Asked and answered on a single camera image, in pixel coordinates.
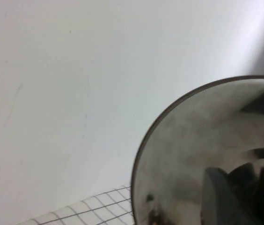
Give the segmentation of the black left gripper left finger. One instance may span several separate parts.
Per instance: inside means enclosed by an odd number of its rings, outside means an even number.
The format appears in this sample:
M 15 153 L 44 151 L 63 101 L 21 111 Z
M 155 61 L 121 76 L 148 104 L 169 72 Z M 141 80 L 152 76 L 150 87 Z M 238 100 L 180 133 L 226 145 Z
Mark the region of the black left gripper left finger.
M 219 168 L 207 168 L 204 173 L 203 224 L 248 224 L 243 203 L 232 190 L 227 173 Z

